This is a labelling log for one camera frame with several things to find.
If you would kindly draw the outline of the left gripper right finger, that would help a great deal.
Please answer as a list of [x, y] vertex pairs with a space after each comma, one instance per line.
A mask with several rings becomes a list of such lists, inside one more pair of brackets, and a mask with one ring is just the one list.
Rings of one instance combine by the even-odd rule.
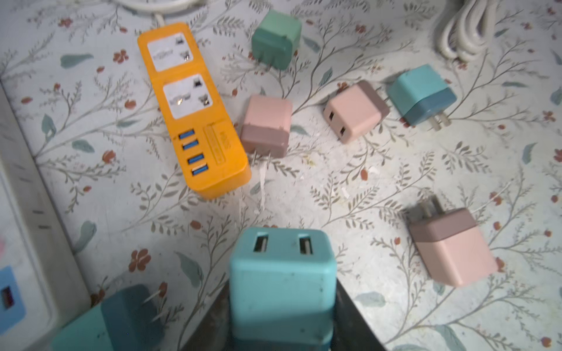
[[386, 351], [339, 279], [336, 287], [334, 330], [334, 351]]

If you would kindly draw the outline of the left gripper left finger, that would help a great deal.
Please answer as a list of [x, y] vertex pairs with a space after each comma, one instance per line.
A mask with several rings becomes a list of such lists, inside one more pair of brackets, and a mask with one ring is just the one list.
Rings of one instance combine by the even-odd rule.
[[227, 351], [231, 337], [230, 287], [226, 282], [181, 351]]

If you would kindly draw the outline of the teal plug adapter front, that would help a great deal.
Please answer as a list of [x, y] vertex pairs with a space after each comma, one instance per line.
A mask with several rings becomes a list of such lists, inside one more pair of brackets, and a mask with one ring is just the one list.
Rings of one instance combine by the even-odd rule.
[[337, 263], [320, 230], [248, 228], [230, 258], [235, 350], [329, 350]]

